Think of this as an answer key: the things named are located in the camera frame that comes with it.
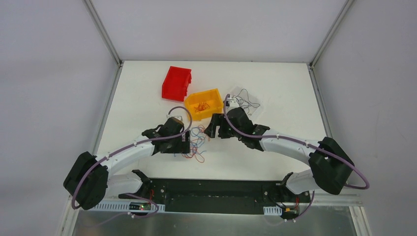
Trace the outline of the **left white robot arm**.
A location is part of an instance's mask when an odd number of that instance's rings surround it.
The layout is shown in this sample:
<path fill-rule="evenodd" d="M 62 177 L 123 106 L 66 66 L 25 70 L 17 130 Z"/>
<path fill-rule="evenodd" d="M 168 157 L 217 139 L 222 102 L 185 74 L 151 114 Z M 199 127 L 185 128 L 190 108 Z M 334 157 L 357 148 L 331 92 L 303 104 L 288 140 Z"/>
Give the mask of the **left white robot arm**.
<path fill-rule="evenodd" d="M 185 154 L 190 150 L 190 131 L 183 122 L 170 117 L 164 124 L 143 131 L 128 145 L 117 150 L 78 156 L 63 186 L 74 200 L 74 208 L 97 206 L 103 199 L 132 193 L 138 199 L 149 195 L 150 186 L 137 171 L 119 174 L 134 162 L 158 153 Z"/>

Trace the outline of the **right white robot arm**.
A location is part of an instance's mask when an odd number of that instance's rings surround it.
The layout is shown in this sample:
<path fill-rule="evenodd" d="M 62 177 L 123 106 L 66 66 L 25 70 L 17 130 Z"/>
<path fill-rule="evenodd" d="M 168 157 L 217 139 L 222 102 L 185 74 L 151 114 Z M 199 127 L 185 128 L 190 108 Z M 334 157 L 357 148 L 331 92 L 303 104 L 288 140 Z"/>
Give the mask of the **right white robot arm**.
<path fill-rule="evenodd" d="M 279 195 L 287 202 L 316 189 L 338 195 L 353 171 L 352 160 L 334 139 L 314 141 L 281 135 L 268 126 L 254 124 L 242 108 L 213 114 L 204 133 L 211 138 L 237 138 L 250 149 L 279 153 L 308 165 L 308 170 L 290 172 L 280 182 Z"/>

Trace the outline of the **red orange cable clump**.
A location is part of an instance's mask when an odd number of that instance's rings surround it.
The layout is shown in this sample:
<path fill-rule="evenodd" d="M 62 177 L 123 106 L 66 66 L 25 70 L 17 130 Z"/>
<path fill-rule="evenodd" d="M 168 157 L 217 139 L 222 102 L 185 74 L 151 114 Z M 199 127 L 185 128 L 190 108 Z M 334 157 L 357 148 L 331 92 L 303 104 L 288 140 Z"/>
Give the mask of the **red orange cable clump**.
<path fill-rule="evenodd" d="M 194 109 L 196 113 L 199 113 L 199 112 L 210 109 L 210 105 L 206 101 L 204 101 L 204 102 L 199 103 L 196 107 L 194 107 Z"/>

